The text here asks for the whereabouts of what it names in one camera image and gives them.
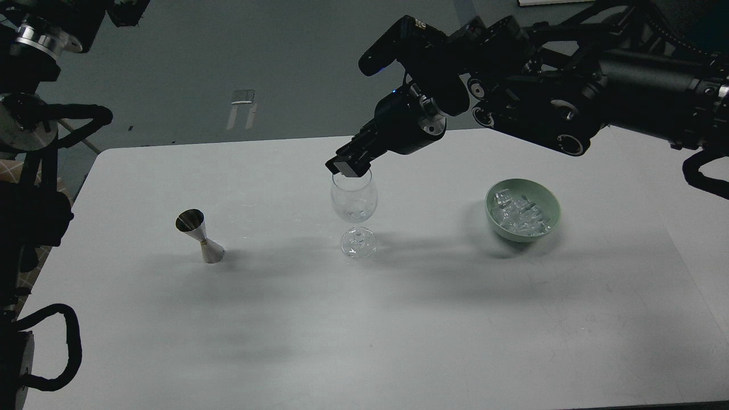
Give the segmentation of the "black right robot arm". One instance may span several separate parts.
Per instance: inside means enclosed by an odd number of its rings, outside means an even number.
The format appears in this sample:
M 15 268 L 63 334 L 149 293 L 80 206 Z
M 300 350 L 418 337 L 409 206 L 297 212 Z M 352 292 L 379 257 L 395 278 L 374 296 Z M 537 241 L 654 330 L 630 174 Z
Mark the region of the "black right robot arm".
M 474 17 L 450 35 L 405 15 L 358 67 L 371 77 L 395 62 L 403 83 L 326 161 L 331 174 L 362 177 L 471 112 L 482 127 L 573 157 L 607 125 L 661 138 L 695 151 L 682 164 L 687 184 L 727 198 L 727 181 L 701 171 L 727 157 L 727 54 L 679 36 L 652 1 L 597 1 L 557 25 Z

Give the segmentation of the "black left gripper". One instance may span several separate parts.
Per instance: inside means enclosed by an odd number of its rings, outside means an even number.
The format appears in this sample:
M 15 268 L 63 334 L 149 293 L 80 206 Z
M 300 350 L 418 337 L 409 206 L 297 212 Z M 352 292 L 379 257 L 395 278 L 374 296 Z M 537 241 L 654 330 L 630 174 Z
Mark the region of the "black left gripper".
M 47 55 L 63 51 L 86 54 L 93 46 L 108 11 L 116 27 L 136 27 L 150 0 L 138 1 L 12 1 L 14 42 Z

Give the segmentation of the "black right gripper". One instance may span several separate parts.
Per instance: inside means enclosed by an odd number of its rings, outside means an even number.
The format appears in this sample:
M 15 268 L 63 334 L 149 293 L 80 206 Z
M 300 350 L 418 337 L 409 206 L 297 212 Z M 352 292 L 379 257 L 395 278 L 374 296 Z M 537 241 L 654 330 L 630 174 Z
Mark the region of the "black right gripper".
M 378 101 L 373 118 L 335 156 L 325 162 L 333 174 L 363 177 L 376 158 L 376 147 L 409 155 L 440 140 L 447 120 L 435 103 L 416 85 L 402 85 Z

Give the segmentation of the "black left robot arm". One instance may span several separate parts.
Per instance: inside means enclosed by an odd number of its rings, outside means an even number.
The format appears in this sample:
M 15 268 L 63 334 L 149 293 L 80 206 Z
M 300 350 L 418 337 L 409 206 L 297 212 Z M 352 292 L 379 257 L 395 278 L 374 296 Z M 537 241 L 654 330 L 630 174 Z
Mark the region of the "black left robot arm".
M 112 122 L 95 104 L 50 104 L 37 93 L 56 81 L 64 52 L 86 54 L 104 18 L 117 27 L 139 24 L 148 1 L 2 2 L 2 153 L 24 155 L 20 179 L 2 182 L 2 408 L 21 409 L 29 390 L 62 389 L 80 369 L 83 346 L 75 310 L 45 306 L 19 318 L 16 306 L 31 291 L 21 273 L 38 267 L 39 247 L 57 247 L 73 219 L 58 190 L 58 151 L 84 142 Z M 52 379 L 32 373 L 35 325 L 54 315 L 65 321 L 68 359 Z

